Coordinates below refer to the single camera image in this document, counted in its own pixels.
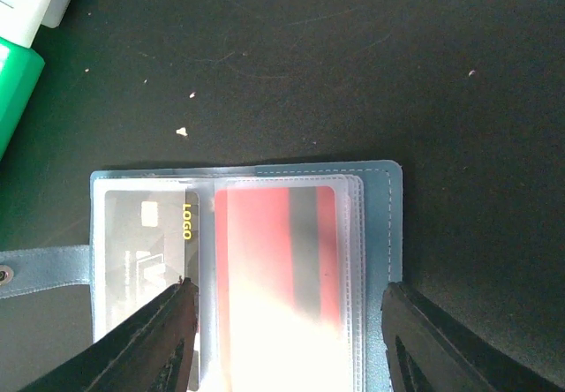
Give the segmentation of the green bin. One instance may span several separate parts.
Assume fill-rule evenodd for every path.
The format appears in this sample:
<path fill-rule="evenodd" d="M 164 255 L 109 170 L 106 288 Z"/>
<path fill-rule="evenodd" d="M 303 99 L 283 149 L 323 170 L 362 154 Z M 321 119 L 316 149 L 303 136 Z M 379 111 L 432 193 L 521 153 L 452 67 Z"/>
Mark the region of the green bin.
<path fill-rule="evenodd" d="M 45 65 L 33 49 L 1 39 L 0 155 L 4 156 Z"/>

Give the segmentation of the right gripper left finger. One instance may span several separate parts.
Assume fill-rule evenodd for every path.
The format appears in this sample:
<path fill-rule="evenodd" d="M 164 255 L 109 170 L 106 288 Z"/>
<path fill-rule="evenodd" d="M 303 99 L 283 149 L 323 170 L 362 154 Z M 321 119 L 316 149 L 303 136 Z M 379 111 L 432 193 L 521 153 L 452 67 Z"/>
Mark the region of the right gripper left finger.
<path fill-rule="evenodd" d="M 198 287 L 174 283 L 101 340 L 24 391 L 186 391 L 198 327 Z"/>

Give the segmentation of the blue card holder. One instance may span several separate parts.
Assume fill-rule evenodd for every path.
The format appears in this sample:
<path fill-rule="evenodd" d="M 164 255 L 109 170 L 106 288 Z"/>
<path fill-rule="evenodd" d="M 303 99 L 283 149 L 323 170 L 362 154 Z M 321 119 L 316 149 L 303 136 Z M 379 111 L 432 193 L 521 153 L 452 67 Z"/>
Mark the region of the blue card holder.
<path fill-rule="evenodd" d="M 365 381 L 366 391 L 389 391 L 381 302 L 389 282 L 403 277 L 403 173 L 393 161 L 313 162 L 158 170 L 96 171 L 103 177 L 280 177 L 352 174 L 364 184 L 365 215 Z M 91 253 L 86 245 L 3 251 L 13 275 L 1 285 L 2 298 L 63 286 L 90 284 Z"/>

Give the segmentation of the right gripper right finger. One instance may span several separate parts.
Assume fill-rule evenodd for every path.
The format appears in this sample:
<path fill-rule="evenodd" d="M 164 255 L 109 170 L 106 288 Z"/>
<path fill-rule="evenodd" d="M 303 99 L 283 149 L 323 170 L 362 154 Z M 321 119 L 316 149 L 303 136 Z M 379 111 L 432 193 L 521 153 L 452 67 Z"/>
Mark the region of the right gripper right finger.
<path fill-rule="evenodd" d="M 394 391 L 563 391 L 496 350 L 405 283 L 383 293 L 381 327 Z"/>

